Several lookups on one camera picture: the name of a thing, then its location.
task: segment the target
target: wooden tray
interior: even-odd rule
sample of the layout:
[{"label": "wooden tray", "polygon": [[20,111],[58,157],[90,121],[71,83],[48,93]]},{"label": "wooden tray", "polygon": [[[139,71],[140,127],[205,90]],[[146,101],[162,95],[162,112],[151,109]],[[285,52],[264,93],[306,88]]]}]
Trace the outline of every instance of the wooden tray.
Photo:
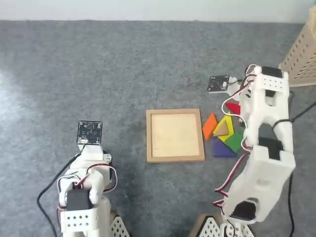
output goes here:
[{"label": "wooden tray", "polygon": [[147,162],[203,161],[199,109],[147,110]]}]

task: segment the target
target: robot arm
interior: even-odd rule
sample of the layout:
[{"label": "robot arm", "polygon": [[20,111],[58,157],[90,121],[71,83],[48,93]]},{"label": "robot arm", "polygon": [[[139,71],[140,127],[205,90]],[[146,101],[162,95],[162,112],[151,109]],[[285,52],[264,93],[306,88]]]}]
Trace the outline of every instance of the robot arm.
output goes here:
[{"label": "robot arm", "polygon": [[[262,222],[267,217],[295,168],[292,124],[282,122],[274,127],[278,120],[288,119],[288,73],[256,66],[251,75],[239,104],[240,116],[247,124],[244,139],[252,149],[222,205],[225,219],[243,224]],[[260,137],[259,127],[264,123],[274,127],[276,140]]]},{"label": "robot arm", "polygon": [[100,145],[101,133],[102,122],[79,122],[81,155],[57,182],[63,237],[111,236],[111,205],[102,194],[111,182],[110,170],[115,175],[116,171],[110,166],[111,155]]}]

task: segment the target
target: circuit board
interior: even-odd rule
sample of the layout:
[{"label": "circuit board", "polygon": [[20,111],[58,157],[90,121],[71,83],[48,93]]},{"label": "circuit board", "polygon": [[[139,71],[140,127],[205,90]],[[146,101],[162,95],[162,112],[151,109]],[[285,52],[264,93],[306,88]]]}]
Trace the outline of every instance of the circuit board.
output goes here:
[{"label": "circuit board", "polygon": [[230,75],[211,76],[209,78],[208,93],[226,92]]},{"label": "circuit board", "polygon": [[101,121],[79,121],[77,144],[100,145],[102,125]]}]

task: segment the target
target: white wall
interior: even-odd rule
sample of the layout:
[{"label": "white wall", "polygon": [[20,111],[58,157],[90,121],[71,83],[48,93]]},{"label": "white wall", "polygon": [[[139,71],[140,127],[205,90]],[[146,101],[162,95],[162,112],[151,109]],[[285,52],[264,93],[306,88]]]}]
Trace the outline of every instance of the white wall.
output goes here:
[{"label": "white wall", "polygon": [[314,0],[0,0],[6,20],[305,22]]}]

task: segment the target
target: purple tangram piece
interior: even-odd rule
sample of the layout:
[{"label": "purple tangram piece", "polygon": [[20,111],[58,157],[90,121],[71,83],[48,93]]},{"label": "purple tangram piece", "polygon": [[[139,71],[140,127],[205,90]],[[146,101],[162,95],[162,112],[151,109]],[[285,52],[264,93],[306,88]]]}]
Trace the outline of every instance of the purple tangram piece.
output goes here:
[{"label": "purple tangram piece", "polygon": [[213,138],[213,156],[214,157],[236,157],[237,155],[229,149],[221,140]]}]

